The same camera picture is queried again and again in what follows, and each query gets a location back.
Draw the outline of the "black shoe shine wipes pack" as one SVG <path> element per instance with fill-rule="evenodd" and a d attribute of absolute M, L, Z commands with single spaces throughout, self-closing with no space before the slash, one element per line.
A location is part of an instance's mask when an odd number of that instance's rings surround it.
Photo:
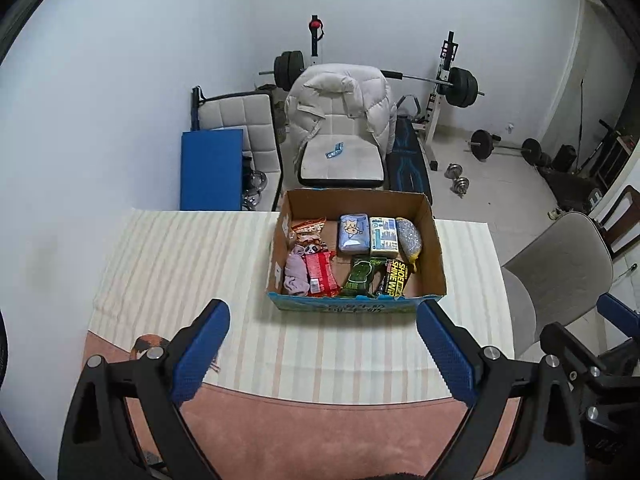
<path fill-rule="evenodd" d="M 404 294 L 411 273 L 412 267 L 402 260 L 387 259 L 375 295 L 400 298 Z"/>

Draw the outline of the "yellow silver scrub sponge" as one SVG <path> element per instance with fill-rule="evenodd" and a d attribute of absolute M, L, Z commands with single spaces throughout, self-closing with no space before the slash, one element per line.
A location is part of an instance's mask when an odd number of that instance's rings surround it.
<path fill-rule="evenodd" d="M 400 248 L 409 263 L 415 266 L 422 252 L 422 237 L 416 226 L 408 219 L 397 217 L 396 230 Z"/>

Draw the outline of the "green snack pouch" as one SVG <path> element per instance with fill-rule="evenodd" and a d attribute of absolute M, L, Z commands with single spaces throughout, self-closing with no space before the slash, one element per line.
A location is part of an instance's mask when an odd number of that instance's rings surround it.
<path fill-rule="evenodd" d="M 387 259 L 377 256 L 353 256 L 352 266 L 342 286 L 342 297 L 372 297 L 374 278 L 386 268 Z"/>

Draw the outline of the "grey purple cloth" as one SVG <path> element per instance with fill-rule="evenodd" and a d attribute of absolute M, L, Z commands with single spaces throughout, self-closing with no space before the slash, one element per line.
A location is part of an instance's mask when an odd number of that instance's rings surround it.
<path fill-rule="evenodd" d="M 288 253 L 284 269 L 283 288 L 291 296 L 307 296 L 310 291 L 303 246 L 295 245 Z"/>

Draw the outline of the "yellow tissue pack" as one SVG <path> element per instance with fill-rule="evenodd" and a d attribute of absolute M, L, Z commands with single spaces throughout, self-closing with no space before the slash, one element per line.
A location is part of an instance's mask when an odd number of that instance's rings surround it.
<path fill-rule="evenodd" d="M 396 258 L 399 254 L 396 220 L 390 217 L 370 217 L 370 254 Z"/>

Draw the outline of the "red snack packet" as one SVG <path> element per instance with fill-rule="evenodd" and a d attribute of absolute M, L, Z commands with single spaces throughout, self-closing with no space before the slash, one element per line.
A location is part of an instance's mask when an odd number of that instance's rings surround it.
<path fill-rule="evenodd" d="M 340 285 L 333 274 L 334 252 L 315 252 L 304 257 L 309 295 L 314 297 L 334 297 L 340 292 Z"/>

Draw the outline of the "blue tissue pack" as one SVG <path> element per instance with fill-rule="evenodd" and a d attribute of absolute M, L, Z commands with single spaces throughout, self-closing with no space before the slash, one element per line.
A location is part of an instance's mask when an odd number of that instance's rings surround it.
<path fill-rule="evenodd" d="M 346 255 L 370 252 L 369 217 L 366 214 L 343 214 L 338 222 L 337 249 Z"/>

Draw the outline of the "orange snack packet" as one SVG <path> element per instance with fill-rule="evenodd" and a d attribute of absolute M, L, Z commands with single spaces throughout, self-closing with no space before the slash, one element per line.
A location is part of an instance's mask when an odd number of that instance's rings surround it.
<path fill-rule="evenodd" d="M 326 225 L 326 218 L 306 220 L 292 227 L 294 243 L 313 252 L 327 250 L 326 242 L 322 238 L 322 231 Z"/>

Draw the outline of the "wooden chair at right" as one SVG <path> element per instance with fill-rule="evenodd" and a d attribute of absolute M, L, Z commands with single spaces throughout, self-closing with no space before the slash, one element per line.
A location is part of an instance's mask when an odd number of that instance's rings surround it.
<path fill-rule="evenodd" d="M 598 229 L 613 261 L 639 244 L 639 192 L 626 185 L 614 204 L 598 221 Z"/>

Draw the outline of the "chrome dumbbell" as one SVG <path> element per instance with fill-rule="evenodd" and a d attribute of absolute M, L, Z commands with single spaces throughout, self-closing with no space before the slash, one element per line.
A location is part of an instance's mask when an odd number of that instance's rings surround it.
<path fill-rule="evenodd" d="M 461 165 L 452 162 L 445 171 L 445 178 L 451 181 L 450 191 L 459 197 L 465 196 L 470 186 L 470 180 L 463 174 Z"/>

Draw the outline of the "small barbell on floor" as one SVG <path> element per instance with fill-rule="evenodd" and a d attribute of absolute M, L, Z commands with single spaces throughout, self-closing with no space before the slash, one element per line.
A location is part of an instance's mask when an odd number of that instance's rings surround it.
<path fill-rule="evenodd" d="M 520 145 L 515 145 L 504 142 L 501 136 L 478 129 L 471 134 L 468 147 L 472 155 L 480 162 L 486 162 L 495 150 L 500 153 L 503 151 L 518 153 L 529 166 L 541 166 L 546 161 L 546 154 L 544 154 L 541 144 L 534 138 L 526 138 Z"/>

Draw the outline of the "black weight bench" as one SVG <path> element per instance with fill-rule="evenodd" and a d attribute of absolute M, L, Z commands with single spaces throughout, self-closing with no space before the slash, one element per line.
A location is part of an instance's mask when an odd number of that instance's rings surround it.
<path fill-rule="evenodd" d="M 407 98 L 408 94 L 405 94 L 396 104 L 395 140 L 392 151 L 386 156 L 388 188 L 392 191 L 424 194 L 432 204 L 431 182 L 421 144 L 413 127 L 413 116 L 401 107 Z"/>

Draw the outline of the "grey chair behind table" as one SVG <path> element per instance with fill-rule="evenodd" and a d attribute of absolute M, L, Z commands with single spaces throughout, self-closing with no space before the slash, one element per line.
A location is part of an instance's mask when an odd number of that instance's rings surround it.
<path fill-rule="evenodd" d="M 297 169 L 307 188 L 382 188 L 383 157 L 363 118 L 327 114 L 304 142 Z"/>

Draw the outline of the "grey quilted chair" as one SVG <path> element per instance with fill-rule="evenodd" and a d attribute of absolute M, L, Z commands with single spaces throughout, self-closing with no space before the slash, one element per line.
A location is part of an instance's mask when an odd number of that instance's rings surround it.
<path fill-rule="evenodd" d="M 274 121 L 273 100 L 265 90 L 236 92 L 206 98 L 200 86 L 191 90 L 191 129 L 242 131 L 242 154 L 266 183 L 250 201 L 258 211 L 276 210 L 282 191 L 283 165 Z"/>

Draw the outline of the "white weight rack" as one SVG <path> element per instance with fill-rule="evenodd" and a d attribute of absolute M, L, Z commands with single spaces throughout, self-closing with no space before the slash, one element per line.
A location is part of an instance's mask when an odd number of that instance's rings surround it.
<path fill-rule="evenodd" d="M 440 110 L 446 96 L 446 83 L 449 81 L 451 63 L 454 62 L 458 45 L 454 42 L 454 32 L 450 30 L 440 49 L 440 60 L 437 66 L 433 89 L 428 95 L 424 109 L 416 116 L 412 125 L 420 142 L 426 166 L 429 170 L 438 169 L 438 160 L 433 148 L 433 141 Z"/>

